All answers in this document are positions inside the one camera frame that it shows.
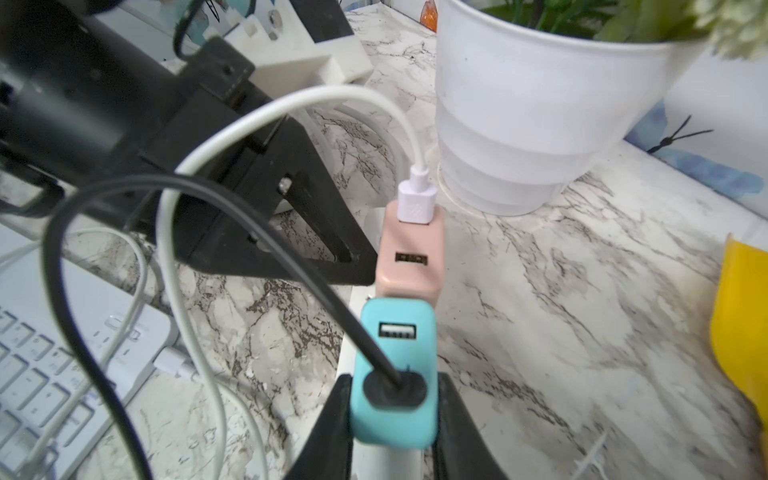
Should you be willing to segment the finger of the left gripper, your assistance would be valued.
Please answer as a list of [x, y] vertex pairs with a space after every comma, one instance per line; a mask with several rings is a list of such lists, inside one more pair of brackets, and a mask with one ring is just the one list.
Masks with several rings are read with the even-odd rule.
[[[291, 117], [236, 143], [199, 176], [245, 200], [335, 285], [370, 285], [377, 253], [304, 127]], [[216, 207], [179, 200], [179, 259], [208, 274], [287, 279], [269, 247]]]

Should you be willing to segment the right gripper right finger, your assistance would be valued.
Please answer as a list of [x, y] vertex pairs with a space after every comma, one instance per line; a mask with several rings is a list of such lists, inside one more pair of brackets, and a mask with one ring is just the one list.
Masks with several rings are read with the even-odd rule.
[[438, 374], [438, 432], [432, 455], [435, 479], [507, 479], [452, 379], [442, 372]]

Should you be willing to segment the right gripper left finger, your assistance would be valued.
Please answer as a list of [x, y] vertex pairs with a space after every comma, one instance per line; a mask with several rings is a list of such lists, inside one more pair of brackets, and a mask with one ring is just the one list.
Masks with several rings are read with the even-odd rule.
[[351, 476], [354, 436], [350, 426], [352, 376], [343, 374], [328, 396], [286, 480], [347, 480]]

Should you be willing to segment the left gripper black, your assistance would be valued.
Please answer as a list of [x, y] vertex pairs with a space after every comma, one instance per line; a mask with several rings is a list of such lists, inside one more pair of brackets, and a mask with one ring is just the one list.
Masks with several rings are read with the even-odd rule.
[[95, 20], [105, 1], [1, 5], [1, 168], [37, 188], [4, 214], [51, 215], [66, 186], [173, 171], [266, 104], [255, 65], [216, 38], [171, 72]]

